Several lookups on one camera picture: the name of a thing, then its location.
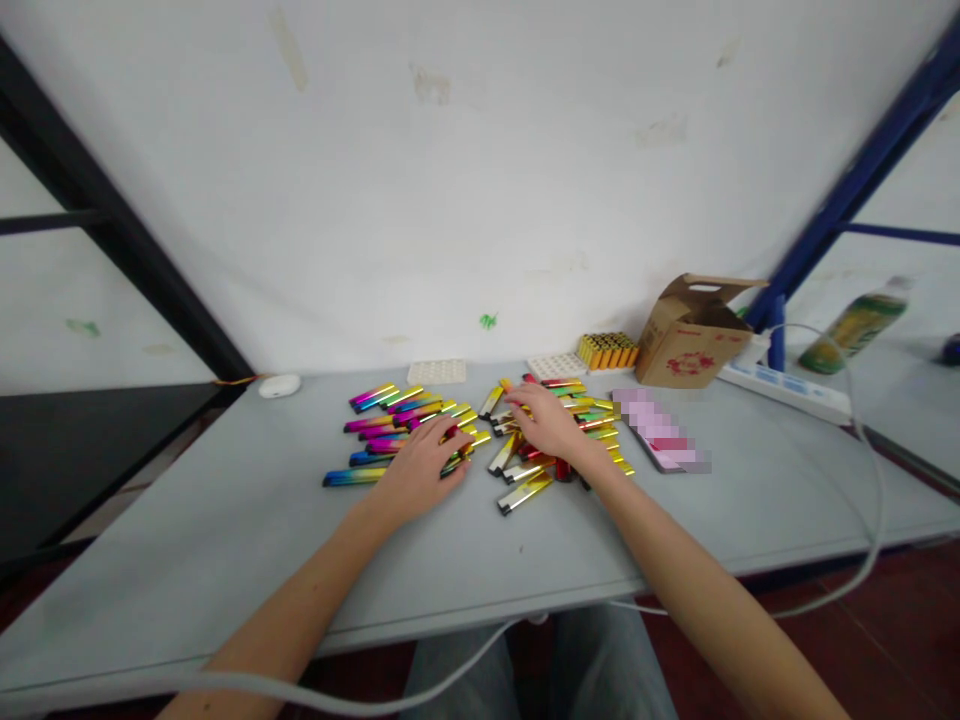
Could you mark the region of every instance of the green drink bottle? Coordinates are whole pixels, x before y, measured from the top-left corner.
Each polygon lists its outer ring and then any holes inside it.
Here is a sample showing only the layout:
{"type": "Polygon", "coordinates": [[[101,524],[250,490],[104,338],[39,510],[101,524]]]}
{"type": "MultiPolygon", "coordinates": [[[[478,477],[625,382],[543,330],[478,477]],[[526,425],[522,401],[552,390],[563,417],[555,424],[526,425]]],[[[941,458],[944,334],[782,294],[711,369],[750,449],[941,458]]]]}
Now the green drink bottle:
{"type": "MultiPolygon", "coordinates": [[[[825,334],[833,338],[849,360],[906,312],[911,287],[912,278],[894,275],[882,288],[850,303],[825,334]]],[[[843,358],[821,338],[804,351],[800,364],[807,370],[833,375],[843,368],[843,358]]]]}

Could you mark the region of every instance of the cardboard box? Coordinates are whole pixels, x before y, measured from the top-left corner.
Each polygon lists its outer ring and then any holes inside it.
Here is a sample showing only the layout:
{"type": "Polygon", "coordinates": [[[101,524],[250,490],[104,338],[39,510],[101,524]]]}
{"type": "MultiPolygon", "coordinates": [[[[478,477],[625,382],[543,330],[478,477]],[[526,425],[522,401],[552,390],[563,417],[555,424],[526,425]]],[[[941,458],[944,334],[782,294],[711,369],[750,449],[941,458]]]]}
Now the cardboard box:
{"type": "Polygon", "coordinates": [[[766,280],[681,275],[653,306],[640,336],[636,376],[643,385],[702,388],[750,341],[753,330],[727,303],[766,280]]]}

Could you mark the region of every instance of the cable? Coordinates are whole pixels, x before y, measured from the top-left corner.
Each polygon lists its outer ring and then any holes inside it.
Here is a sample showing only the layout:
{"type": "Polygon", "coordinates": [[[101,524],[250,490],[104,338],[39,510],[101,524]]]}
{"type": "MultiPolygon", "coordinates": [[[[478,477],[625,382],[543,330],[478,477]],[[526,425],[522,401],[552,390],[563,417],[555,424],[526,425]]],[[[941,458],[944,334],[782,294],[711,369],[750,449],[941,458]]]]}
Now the cable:
{"type": "MultiPolygon", "coordinates": [[[[863,431],[863,422],[860,420],[860,414],[857,412],[857,406],[853,396],[853,373],[850,372],[850,366],[847,364],[843,350],[839,345],[837,345],[836,341],[826,333],[822,332],[821,330],[817,330],[815,327],[804,325],[802,323],[780,323],[779,325],[775,325],[770,328],[770,332],[774,332],[775,330],[785,327],[803,328],[804,330],[811,330],[817,333],[822,340],[826,340],[828,343],[830,343],[830,345],[833,346],[833,349],[837,351],[837,355],[843,361],[843,372],[847,378],[847,394],[850,396],[850,419],[853,422],[854,430],[857,432],[857,437],[860,438],[860,441],[863,443],[864,447],[867,448],[867,454],[870,456],[870,462],[873,464],[873,471],[877,478],[877,518],[874,524],[873,538],[872,542],[870,543],[870,549],[867,551],[866,557],[863,559],[863,564],[860,566],[860,570],[857,572],[857,574],[850,578],[849,581],[838,587],[836,590],[829,592],[826,595],[817,598],[816,600],[804,603],[803,605],[799,605],[791,610],[781,610],[780,612],[770,613],[771,617],[777,619],[795,617],[797,615],[810,612],[811,610],[816,610],[817,608],[821,608],[824,605],[832,603],[834,600],[839,600],[847,593],[858,588],[873,571],[873,566],[877,562],[877,556],[879,556],[880,549],[883,545],[883,535],[887,529],[887,495],[886,484],[883,479],[883,467],[880,465],[880,459],[877,451],[873,449],[873,446],[867,439],[867,434],[863,431]]],[[[862,515],[861,518],[863,519],[864,524],[867,524],[866,518],[863,518],[862,515]]],[[[640,612],[650,613],[651,615],[669,614],[666,610],[644,607],[642,605],[634,605],[632,603],[619,602],[617,600],[610,600],[608,601],[608,604],[630,610],[639,610],[640,612]]]]}
{"type": "Polygon", "coordinates": [[[518,622],[520,621],[511,620],[500,626],[473,654],[473,657],[450,673],[443,682],[408,698],[385,703],[344,700],[262,675],[199,671],[178,675],[158,675],[152,678],[92,678],[85,683],[85,687],[76,689],[46,686],[39,689],[7,691],[0,693],[0,717],[28,717],[57,710],[121,702],[151,695],[168,695],[187,690],[240,690],[349,717],[392,715],[433,700],[473,668],[497,639],[518,622]]]}
{"type": "Polygon", "coordinates": [[[233,380],[232,382],[228,380],[214,380],[213,384],[214,385],[246,385],[247,383],[253,382],[254,380],[257,380],[258,378],[262,378],[262,377],[264,376],[251,375],[250,377],[244,378],[243,380],[233,380]]]}

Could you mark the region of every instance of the person's left hand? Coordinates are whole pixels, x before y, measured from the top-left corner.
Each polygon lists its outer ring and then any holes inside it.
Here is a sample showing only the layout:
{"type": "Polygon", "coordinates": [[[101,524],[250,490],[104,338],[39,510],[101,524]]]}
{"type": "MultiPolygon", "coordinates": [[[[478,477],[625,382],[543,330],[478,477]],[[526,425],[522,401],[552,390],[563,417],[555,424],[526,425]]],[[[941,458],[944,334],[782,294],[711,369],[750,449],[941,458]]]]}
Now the person's left hand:
{"type": "Polygon", "coordinates": [[[439,505],[463,481],[469,461],[440,478],[450,456],[474,440],[472,435],[457,431],[441,445],[444,434],[456,424],[455,418],[443,415],[410,433],[403,449],[364,500],[378,520],[397,529],[439,505]]]}

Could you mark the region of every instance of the gray table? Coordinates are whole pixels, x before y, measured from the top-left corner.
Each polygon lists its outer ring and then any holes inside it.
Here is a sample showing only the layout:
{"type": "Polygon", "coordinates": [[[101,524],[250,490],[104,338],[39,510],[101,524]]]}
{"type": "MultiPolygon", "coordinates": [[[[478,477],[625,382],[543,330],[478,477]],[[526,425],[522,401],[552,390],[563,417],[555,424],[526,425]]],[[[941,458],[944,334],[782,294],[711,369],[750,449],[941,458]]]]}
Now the gray table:
{"type": "MultiPolygon", "coordinates": [[[[935,362],[945,338],[879,337],[851,362],[863,422],[960,480],[960,368],[935,362]]],[[[792,353],[795,360],[799,352],[792,353]]],[[[787,372],[847,391],[843,373],[787,372]]]]}
{"type": "MultiPolygon", "coordinates": [[[[434,388],[479,405],[519,363],[472,365],[434,388]]],[[[333,532],[363,488],[326,489],[357,440],[347,399],[403,370],[308,378],[296,395],[247,392],[0,637],[0,689],[105,673],[199,666],[333,532]]],[[[593,378],[603,394],[631,376],[593,378]]],[[[864,549],[876,488],[859,443],[835,427],[723,382],[700,400],[664,392],[710,475],[657,474],[621,431],[634,479],[733,573],[864,549]]],[[[477,452],[463,487],[383,548],[319,654],[625,596],[643,579],[606,512],[556,484],[502,517],[505,486],[477,452]]],[[[960,509],[883,461],[887,543],[960,530],[960,509]]]]}

